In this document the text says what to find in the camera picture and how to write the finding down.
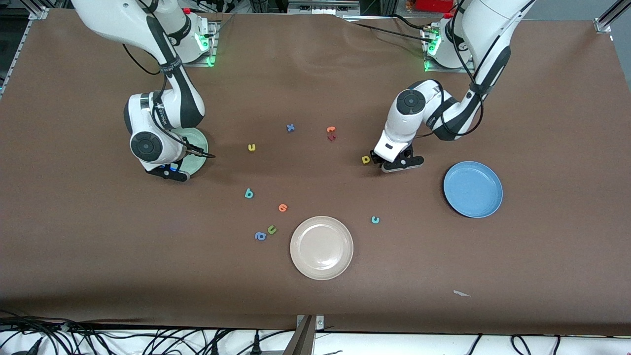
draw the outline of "gray floor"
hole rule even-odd
[[[534,20],[593,20],[604,13],[614,0],[538,0],[527,15]],[[631,10],[611,26],[618,60],[631,90]]]

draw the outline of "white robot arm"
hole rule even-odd
[[[187,154],[214,156],[204,153],[201,148],[191,145],[184,137],[170,130],[197,126],[204,118],[204,102],[182,66],[182,59],[171,43],[172,37],[165,33],[161,22],[149,13],[155,9],[158,11],[156,16],[162,17],[172,28],[178,23],[186,26],[188,21],[181,9],[171,9],[171,0],[165,1],[162,8],[156,0],[148,5],[138,1],[73,0],[73,4],[90,30],[106,39],[144,49],[158,61],[160,71],[172,88],[129,98],[123,112],[127,130],[131,134],[129,146],[148,173],[186,181],[189,174],[179,168],[171,170],[171,163],[179,162],[180,167],[181,160]],[[179,35],[178,44],[191,43],[193,35],[194,30],[189,26],[188,32],[183,31]],[[186,45],[181,51],[189,57],[197,53]]]
[[[461,57],[468,59],[470,51],[476,68],[471,85],[461,102],[435,80],[419,81],[403,90],[392,103],[381,138],[371,151],[372,160],[383,171],[423,164],[422,157],[413,156],[411,145],[422,123],[441,140],[456,140],[467,134],[481,103],[508,63],[513,31],[534,2],[463,0],[453,18],[439,22],[447,42],[439,46],[434,58],[445,67],[457,68],[464,66]]]

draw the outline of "red object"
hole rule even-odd
[[[415,8],[419,11],[446,13],[453,5],[453,0],[416,0]]]

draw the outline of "beige plate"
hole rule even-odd
[[[330,280],[346,270],[353,258],[353,238],[335,218],[311,217],[293,233],[290,245],[293,264],[314,280]]]

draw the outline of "brown table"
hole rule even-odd
[[[143,171],[122,121],[162,78],[52,10],[0,100],[0,305],[146,324],[285,328],[321,313],[337,330],[628,334],[631,100],[613,43],[588,21],[525,21],[512,50],[475,134],[418,140],[425,165],[385,175],[360,158],[397,93],[436,78],[460,97],[466,75],[424,73],[418,42],[333,16],[237,15],[216,66],[189,70],[217,159],[180,184]],[[462,160],[502,180],[489,218],[444,200]],[[355,242],[330,281],[289,255],[315,215]]]

